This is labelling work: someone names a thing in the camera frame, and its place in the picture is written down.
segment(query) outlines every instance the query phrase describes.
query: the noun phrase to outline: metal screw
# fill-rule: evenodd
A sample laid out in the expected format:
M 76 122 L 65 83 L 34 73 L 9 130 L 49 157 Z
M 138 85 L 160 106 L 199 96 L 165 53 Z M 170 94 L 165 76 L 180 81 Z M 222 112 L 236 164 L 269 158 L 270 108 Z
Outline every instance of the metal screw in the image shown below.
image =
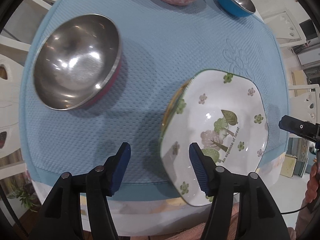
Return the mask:
M 99 166 L 95 167 L 94 170 L 95 170 L 96 172 L 103 171 L 103 170 L 104 170 L 104 166 L 99 165 Z
M 250 173 L 250 177 L 253 178 L 253 179 L 257 179 L 258 178 L 258 174 L 255 173 L 255 172 L 251 172 Z
M 224 172 L 224 168 L 222 166 L 216 167 L 217 172 Z
M 61 174 L 61 178 L 63 178 L 63 179 L 66 179 L 66 178 L 68 178 L 69 176 L 70 176 L 70 173 L 69 173 L 69 172 L 64 172 L 64 173 Z

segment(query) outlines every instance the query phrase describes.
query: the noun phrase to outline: plate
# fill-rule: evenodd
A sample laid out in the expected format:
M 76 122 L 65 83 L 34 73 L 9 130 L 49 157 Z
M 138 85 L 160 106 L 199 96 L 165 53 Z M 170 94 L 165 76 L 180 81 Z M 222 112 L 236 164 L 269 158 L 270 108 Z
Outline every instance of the plate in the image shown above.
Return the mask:
M 268 141 L 268 125 L 257 87 L 249 80 L 205 70 L 184 84 L 167 107 L 160 156 L 181 197 L 192 206 L 212 202 L 200 190 L 189 145 L 232 173 L 255 171 Z

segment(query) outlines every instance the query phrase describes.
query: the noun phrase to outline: person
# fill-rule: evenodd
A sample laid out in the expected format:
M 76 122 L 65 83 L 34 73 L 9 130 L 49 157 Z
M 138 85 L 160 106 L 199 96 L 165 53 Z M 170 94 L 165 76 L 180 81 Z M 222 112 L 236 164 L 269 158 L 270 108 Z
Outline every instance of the person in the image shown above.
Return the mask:
M 307 190 L 305 193 L 305 198 L 302 201 L 301 207 L 304 207 L 307 203 L 311 203 L 317 196 L 317 189 L 319 187 L 319 181 L 316 180 L 316 164 L 314 164 L 310 171 L 309 181 L 307 183 Z M 235 203 L 232 207 L 231 213 L 231 220 L 230 220 L 230 227 L 227 240 L 233 240 L 236 237 L 236 229 L 237 229 L 237 222 L 238 222 L 238 214 L 239 214 L 239 203 Z M 290 235 L 291 240 L 296 240 L 297 237 L 301 235 L 301 233 L 305 230 L 306 226 L 310 222 L 313 214 L 311 214 L 308 208 L 304 208 L 299 212 L 296 227 L 288 228 L 288 232 Z M 152 240 L 199 240 L 202 232 L 204 230 L 205 223 L 199 224 L 191 229 L 183 231 L 179 234 L 174 236 L 165 237 L 165 236 L 153 236 L 148 238 L 148 236 L 138 236 L 138 237 L 131 237 L 132 240 L 145 240 L 145 239 L 152 239 Z

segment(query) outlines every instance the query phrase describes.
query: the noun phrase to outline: blue tablecloth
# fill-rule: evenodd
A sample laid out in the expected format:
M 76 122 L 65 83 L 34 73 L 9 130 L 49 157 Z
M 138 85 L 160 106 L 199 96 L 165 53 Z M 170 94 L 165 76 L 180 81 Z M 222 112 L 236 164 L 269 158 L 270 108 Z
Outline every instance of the blue tablecloth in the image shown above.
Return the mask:
M 36 52 L 60 24 L 88 13 L 117 24 L 123 40 L 120 73 L 89 109 L 48 109 L 33 87 Z M 255 16 L 233 17 L 216 0 L 197 0 L 186 7 L 161 0 L 58 0 L 34 37 L 21 84 L 21 148 L 32 179 L 52 186 L 64 171 L 86 173 L 126 141 L 132 158 L 113 199 L 179 196 L 159 157 L 159 128 L 175 91 L 204 69 L 224 70 L 255 83 L 269 131 L 260 165 L 284 152 L 287 133 L 278 122 L 288 114 L 285 72 L 271 30 Z

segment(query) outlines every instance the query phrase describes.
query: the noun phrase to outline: blue metal bowl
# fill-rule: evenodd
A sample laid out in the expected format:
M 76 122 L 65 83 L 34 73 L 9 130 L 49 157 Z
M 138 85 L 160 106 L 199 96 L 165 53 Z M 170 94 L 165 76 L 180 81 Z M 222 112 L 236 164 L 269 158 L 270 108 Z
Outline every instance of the blue metal bowl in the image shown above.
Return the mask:
M 229 13 L 238 17 L 247 17 L 256 12 L 251 0 L 218 0 L 220 5 Z

